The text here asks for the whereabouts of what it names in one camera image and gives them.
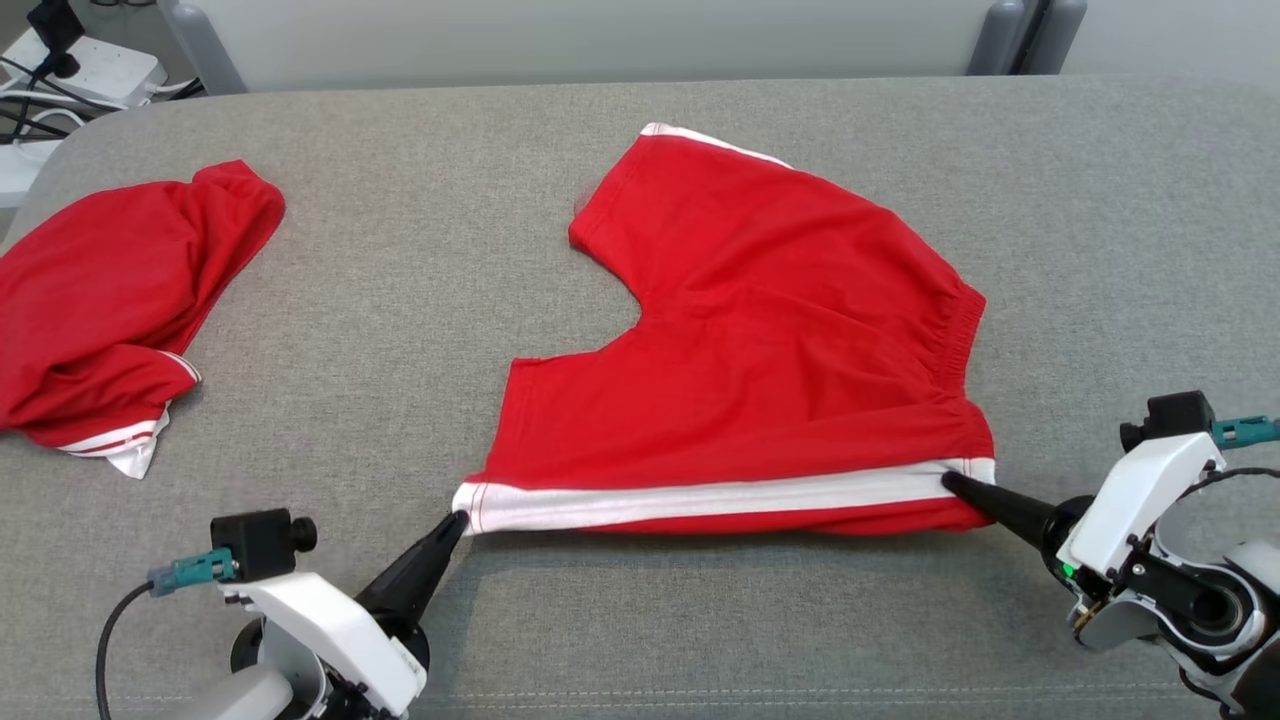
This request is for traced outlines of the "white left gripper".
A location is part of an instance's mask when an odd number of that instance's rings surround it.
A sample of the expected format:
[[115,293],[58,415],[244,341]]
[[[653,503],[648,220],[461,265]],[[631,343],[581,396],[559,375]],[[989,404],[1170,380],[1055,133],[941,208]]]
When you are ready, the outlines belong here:
[[308,707],[312,716],[334,707],[338,691],[352,691],[366,716],[404,717],[426,685],[428,670],[394,637],[420,628],[468,525],[466,511],[445,515],[356,600],[312,571],[219,591],[264,618],[261,660],[288,679],[320,683]]

